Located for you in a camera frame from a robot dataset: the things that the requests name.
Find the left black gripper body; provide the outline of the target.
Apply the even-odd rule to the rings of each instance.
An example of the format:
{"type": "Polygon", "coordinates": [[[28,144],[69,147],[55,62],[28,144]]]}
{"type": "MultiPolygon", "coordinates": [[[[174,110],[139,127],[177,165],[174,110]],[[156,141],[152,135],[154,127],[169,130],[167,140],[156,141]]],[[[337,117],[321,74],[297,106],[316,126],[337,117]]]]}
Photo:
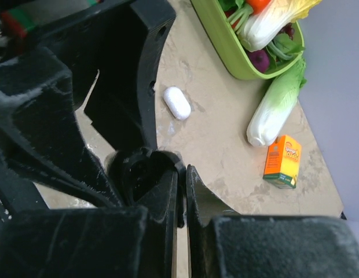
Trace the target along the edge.
{"type": "Polygon", "coordinates": [[[130,1],[0,1],[5,59],[92,67],[106,25],[130,1]]]}

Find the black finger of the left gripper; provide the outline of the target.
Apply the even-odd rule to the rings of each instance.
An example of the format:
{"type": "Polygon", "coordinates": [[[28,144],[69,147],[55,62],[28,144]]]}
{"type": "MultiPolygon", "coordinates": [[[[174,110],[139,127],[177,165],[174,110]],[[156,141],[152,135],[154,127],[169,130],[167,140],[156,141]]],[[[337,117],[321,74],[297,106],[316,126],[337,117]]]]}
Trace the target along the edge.
{"type": "Polygon", "coordinates": [[[0,63],[0,161],[97,207],[123,204],[80,132],[72,72],[45,47],[0,63]]]}
{"type": "Polygon", "coordinates": [[[176,13],[167,1],[102,1],[45,25],[29,47],[51,50],[72,72],[74,103],[115,149],[157,147],[155,90],[176,13]]]}

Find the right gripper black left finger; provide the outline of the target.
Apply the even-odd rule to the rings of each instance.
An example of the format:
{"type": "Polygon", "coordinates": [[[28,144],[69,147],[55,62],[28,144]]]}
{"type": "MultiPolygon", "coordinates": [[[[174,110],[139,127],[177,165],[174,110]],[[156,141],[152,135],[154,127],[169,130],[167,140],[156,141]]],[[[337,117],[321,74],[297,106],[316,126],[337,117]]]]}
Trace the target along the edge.
{"type": "Polygon", "coordinates": [[[0,277],[175,277],[176,172],[133,207],[24,211],[0,231],[0,277]]]}

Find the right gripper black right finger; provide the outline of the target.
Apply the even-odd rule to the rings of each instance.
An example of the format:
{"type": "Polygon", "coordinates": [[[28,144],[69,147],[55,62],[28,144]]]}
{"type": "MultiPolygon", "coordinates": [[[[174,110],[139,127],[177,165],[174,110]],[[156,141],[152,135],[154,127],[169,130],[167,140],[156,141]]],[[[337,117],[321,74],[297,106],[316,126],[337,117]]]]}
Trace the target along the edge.
{"type": "Polygon", "coordinates": [[[332,217],[241,215],[186,171],[190,277],[359,277],[359,244],[332,217]]]}

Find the black earbud charging case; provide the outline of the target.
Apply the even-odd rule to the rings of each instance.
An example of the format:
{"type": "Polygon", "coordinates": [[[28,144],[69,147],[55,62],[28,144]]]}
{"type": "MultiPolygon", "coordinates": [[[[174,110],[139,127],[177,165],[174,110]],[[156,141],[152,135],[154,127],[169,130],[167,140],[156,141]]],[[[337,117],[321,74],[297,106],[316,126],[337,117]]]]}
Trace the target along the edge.
{"type": "Polygon", "coordinates": [[[177,173],[177,227],[185,226],[184,184],[186,167],[179,155],[163,150],[140,147],[110,154],[105,167],[112,184],[125,205],[135,205],[159,183],[166,170],[177,173]]]}

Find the white earbud charging case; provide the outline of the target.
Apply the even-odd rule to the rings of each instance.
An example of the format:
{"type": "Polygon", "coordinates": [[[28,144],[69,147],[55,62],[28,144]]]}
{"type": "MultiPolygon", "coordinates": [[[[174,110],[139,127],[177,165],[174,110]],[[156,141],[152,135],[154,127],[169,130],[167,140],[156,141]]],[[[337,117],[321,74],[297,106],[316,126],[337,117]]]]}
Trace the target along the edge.
{"type": "Polygon", "coordinates": [[[188,119],[192,109],[181,89],[175,86],[168,87],[164,91],[163,99],[177,120],[185,121],[188,119]]]}

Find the orange juice carton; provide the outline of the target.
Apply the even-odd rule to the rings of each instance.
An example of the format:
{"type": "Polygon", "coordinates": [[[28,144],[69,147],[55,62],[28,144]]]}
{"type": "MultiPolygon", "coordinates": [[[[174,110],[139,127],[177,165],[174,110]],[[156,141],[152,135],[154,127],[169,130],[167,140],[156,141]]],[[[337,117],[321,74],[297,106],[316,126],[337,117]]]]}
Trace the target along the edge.
{"type": "Polygon", "coordinates": [[[278,137],[268,147],[263,179],[280,189],[295,189],[301,157],[299,142],[288,135],[278,137]]]}

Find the green plastic vegetable tray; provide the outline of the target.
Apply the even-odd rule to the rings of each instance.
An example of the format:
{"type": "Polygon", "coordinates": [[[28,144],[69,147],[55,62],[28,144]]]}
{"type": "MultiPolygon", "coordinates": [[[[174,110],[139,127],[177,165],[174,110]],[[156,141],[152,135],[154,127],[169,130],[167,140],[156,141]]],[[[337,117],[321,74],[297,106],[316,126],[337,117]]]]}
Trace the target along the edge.
{"type": "Polygon", "coordinates": [[[303,55],[298,53],[265,73],[259,72],[247,56],[218,1],[192,0],[191,4],[219,58],[231,75],[240,80],[272,79],[291,68],[303,55]]]}

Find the green white bok choy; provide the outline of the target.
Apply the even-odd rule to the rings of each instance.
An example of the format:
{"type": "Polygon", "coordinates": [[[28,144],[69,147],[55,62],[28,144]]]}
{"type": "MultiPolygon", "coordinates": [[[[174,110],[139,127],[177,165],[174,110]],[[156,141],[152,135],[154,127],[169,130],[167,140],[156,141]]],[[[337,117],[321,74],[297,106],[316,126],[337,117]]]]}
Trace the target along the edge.
{"type": "Polygon", "coordinates": [[[227,12],[231,9],[240,9],[244,6],[245,0],[219,0],[222,10],[227,12]]]}

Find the yellow white cabbage in tray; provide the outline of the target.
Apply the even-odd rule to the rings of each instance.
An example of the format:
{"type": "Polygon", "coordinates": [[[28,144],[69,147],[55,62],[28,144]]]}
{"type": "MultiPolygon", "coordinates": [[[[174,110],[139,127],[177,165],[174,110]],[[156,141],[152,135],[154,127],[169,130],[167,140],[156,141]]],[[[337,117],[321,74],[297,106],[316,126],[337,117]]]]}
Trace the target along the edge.
{"type": "Polygon", "coordinates": [[[250,52],[263,49],[289,23],[308,16],[320,0],[272,0],[263,11],[243,23],[237,32],[240,43],[250,52]]]}

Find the purple onion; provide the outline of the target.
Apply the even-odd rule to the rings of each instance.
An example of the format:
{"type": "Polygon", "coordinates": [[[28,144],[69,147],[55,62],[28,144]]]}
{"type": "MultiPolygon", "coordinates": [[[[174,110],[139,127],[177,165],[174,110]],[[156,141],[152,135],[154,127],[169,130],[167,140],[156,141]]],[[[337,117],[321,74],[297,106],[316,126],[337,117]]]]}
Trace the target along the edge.
{"type": "Polygon", "coordinates": [[[255,52],[248,52],[248,58],[250,59],[253,66],[261,73],[265,73],[269,66],[270,60],[267,52],[262,50],[257,50],[255,52]]]}

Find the orange toy carrot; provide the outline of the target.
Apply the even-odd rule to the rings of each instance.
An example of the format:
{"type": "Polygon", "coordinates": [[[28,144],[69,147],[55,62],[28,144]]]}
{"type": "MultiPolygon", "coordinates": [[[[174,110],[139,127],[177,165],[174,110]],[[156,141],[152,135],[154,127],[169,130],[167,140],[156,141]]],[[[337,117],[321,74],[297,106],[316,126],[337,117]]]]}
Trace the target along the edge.
{"type": "Polygon", "coordinates": [[[248,4],[252,9],[252,14],[261,13],[269,4],[270,0],[246,0],[246,4],[248,4]]]}

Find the napa cabbage on table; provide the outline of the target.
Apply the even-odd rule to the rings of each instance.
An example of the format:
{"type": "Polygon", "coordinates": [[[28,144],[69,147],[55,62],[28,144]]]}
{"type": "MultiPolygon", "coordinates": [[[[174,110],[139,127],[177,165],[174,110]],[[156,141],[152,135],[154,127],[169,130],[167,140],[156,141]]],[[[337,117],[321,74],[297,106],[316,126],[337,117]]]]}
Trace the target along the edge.
{"type": "Polygon", "coordinates": [[[305,71],[306,61],[302,57],[274,78],[247,127],[250,145],[267,147],[274,143],[298,102],[300,90],[306,83],[305,71]]]}

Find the dark green leafy vegetable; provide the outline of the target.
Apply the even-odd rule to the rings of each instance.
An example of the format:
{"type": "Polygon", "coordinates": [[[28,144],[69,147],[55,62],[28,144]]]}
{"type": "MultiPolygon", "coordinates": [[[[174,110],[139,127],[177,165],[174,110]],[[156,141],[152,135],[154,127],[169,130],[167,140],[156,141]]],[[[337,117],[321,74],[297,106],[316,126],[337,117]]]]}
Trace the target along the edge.
{"type": "Polygon", "coordinates": [[[293,60],[305,47],[294,42],[288,34],[281,33],[268,43],[266,50],[273,61],[273,67],[277,67],[293,60]]]}

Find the dark red grapes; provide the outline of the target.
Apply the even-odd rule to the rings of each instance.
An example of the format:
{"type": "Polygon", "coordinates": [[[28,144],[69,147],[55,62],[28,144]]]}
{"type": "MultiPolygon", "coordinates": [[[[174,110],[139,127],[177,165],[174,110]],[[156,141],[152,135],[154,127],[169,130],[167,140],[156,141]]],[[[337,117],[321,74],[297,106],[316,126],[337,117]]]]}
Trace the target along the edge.
{"type": "Polygon", "coordinates": [[[280,30],[280,33],[287,34],[289,38],[293,40],[295,35],[295,28],[292,26],[292,23],[288,23],[280,30]]]}

